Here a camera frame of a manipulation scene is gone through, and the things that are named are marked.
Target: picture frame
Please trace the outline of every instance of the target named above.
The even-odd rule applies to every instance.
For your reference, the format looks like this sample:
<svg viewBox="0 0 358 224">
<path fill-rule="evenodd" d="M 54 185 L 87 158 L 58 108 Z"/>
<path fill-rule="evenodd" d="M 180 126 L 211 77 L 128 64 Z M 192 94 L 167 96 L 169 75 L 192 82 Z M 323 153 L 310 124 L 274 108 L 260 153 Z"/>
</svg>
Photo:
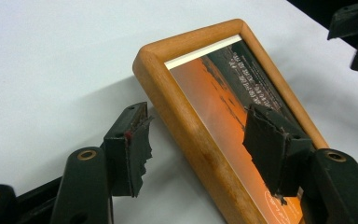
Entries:
<svg viewBox="0 0 358 224">
<path fill-rule="evenodd" d="M 249 26 L 242 20 L 225 21 L 145 45 L 139 50 L 132 69 L 226 221 L 228 223 L 271 221 L 286 223 L 288 217 L 285 216 L 283 210 L 275 214 L 271 212 L 273 210 L 271 205 L 277 206 L 276 210 L 279 210 L 278 207 L 281 206 L 273 197 L 264 194 L 266 196 L 263 200 L 267 201 L 264 207 L 255 202 L 256 196 L 250 192 L 250 188 L 265 187 L 261 178 L 255 177 L 258 178 L 259 183 L 257 182 L 253 187 L 246 184 L 247 176 L 241 173 L 249 174 L 249 172 L 238 168 L 240 162 L 230 160 L 230 157 L 235 157 L 237 152 L 229 156 L 222 150 L 205 120 L 200 117 L 200 112 L 191 104 L 179 81 L 167 67 L 167 62 L 216 45 L 216 43 L 233 36 L 239 37 L 253 53 L 303 131 L 312 139 L 314 147 L 328 147 L 278 68 L 262 48 Z M 257 173 L 257 171 L 252 168 L 251 173 Z M 298 222 L 301 215 L 298 213 L 295 216 L 297 216 L 295 220 Z"/>
</svg>

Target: framed photo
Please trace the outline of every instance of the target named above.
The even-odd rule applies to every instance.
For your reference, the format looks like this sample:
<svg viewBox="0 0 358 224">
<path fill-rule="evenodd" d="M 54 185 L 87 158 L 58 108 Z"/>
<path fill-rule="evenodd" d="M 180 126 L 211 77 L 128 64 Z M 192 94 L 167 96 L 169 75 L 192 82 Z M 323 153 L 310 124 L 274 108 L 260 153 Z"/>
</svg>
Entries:
<svg viewBox="0 0 358 224">
<path fill-rule="evenodd" d="M 328 147 L 242 20 L 142 47 L 133 71 L 228 223 L 298 223 L 299 199 L 270 195 L 242 145 L 250 103 L 280 112 Z"/>
</svg>

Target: brown wooden frame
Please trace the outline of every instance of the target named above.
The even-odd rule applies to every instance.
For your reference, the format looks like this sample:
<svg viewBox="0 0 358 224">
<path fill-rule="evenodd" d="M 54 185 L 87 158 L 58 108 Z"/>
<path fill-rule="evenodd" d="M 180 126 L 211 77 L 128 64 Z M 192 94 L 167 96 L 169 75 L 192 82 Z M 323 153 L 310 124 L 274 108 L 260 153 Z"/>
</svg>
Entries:
<svg viewBox="0 0 358 224">
<path fill-rule="evenodd" d="M 249 46 L 315 147 L 328 147 L 277 67 L 242 20 L 222 22 L 148 44 L 136 56 L 133 72 L 226 221 L 263 223 L 265 219 L 164 64 L 234 35 L 240 35 Z"/>
</svg>

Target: wooden picture frame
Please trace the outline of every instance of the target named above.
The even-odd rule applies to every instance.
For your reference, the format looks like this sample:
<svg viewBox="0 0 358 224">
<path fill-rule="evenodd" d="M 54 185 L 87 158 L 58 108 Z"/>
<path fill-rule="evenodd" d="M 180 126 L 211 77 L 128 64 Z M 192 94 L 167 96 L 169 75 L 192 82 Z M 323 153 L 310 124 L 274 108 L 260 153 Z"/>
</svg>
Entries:
<svg viewBox="0 0 358 224">
<path fill-rule="evenodd" d="M 166 62 L 238 35 L 246 43 L 316 148 L 328 147 L 290 87 L 242 20 L 177 35 L 142 47 L 133 72 L 160 114 L 193 170 L 228 223 L 268 221 L 188 101 Z"/>
</svg>

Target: white table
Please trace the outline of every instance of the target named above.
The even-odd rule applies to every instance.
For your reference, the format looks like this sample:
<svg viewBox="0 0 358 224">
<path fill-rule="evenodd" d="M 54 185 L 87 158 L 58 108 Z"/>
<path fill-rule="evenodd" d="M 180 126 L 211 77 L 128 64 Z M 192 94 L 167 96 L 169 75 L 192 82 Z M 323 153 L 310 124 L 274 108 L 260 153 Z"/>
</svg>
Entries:
<svg viewBox="0 0 358 224">
<path fill-rule="evenodd" d="M 241 18 L 253 29 L 330 147 L 358 160 L 355 50 L 286 1 L 0 1 L 0 183 L 17 195 L 62 175 L 98 146 L 128 105 L 148 101 L 131 71 L 138 49 Z M 224 223 L 154 107 L 137 199 L 117 223 Z"/>
</svg>

